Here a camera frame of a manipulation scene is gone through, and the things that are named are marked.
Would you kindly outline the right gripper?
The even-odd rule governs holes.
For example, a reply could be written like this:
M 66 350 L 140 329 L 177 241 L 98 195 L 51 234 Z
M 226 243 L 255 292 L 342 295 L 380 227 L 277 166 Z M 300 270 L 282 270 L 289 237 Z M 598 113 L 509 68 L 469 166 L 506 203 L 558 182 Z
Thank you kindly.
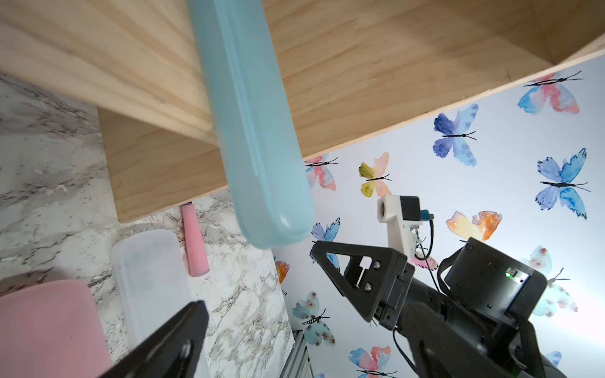
M 389 247 L 318 241 L 311 256 L 366 322 L 407 339 L 420 377 L 562 377 L 529 317 L 547 287 L 538 269 L 475 239 L 439 266 L 437 288 Z

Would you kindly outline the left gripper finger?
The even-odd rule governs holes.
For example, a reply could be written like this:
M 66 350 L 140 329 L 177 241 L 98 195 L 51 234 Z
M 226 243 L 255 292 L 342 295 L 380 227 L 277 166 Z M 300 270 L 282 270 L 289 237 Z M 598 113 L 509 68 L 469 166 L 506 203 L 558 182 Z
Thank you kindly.
M 103 377 L 194 377 L 202 366 L 209 313 L 190 302 Z

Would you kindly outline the white pencil case shelf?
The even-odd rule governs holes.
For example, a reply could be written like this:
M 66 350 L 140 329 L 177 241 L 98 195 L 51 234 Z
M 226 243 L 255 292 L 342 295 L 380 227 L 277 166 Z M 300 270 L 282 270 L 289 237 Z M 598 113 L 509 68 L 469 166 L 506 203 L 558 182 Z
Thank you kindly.
M 171 231 L 152 230 L 123 239 L 111 250 L 110 260 L 131 351 L 187 304 L 200 301 L 192 297 L 181 249 Z M 203 352 L 202 366 L 194 377 L 209 374 Z

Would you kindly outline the pink pencil case shelf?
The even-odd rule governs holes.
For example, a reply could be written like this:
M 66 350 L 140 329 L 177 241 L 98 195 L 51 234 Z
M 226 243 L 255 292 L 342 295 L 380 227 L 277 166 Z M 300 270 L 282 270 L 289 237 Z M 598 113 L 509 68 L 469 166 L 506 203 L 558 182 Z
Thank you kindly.
M 1 297 L 2 377 L 99 377 L 111 366 L 86 284 L 58 280 Z

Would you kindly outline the teal pencil case shelf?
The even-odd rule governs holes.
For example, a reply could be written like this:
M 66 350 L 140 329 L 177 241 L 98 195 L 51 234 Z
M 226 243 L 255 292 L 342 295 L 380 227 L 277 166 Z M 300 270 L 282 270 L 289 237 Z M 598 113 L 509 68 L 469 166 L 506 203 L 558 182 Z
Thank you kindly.
M 239 227 L 258 249 L 298 243 L 313 199 L 263 4 L 187 9 Z

